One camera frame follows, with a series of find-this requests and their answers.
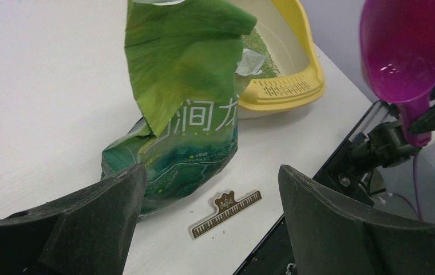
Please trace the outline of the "magenta plastic scoop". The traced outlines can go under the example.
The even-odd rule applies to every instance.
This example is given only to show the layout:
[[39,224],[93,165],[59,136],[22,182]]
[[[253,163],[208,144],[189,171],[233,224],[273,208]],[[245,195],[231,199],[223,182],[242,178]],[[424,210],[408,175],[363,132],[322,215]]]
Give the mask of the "magenta plastic scoop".
[[409,133],[408,128],[429,109],[435,86],[435,0],[365,1],[359,44],[371,90],[397,106],[410,145],[427,145],[430,130]]

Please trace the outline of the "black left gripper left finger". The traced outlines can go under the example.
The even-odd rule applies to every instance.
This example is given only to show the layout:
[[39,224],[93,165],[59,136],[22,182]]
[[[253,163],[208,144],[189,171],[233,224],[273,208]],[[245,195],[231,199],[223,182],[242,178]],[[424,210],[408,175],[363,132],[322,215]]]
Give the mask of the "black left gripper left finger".
[[0,274],[122,274],[146,183],[137,164],[0,219]]

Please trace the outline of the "yellow litter box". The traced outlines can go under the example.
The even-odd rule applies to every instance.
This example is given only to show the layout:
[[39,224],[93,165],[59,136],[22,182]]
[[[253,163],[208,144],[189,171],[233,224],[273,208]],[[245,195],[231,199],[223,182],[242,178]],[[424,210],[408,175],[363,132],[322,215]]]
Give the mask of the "yellow litter box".
[[239,118],[290,111],[322,97],[325,76],[302,3],[281,0],[233,1],[233,4],[257,18],[255,28],[280,71],[274,78],[254,76],[240,97]]

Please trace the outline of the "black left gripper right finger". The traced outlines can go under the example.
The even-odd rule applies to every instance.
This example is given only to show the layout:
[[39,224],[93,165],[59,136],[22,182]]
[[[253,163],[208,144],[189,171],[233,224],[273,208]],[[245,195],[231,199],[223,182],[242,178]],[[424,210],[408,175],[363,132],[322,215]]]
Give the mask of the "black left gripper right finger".
[[435,274],[435,224],[374,209],[288,165],[278,184],[299,274]]

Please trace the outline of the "green cat litter bag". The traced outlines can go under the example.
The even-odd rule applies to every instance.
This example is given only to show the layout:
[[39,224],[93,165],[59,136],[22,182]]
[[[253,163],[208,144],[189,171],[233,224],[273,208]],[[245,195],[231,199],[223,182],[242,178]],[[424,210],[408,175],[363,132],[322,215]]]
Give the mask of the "green cat litter bag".
[[257,19],[228,1],[129,1],[125,55],[141,119],[102,151],[102,176],[144,165],[140,219],[194,193],[238,149],[237,73]]

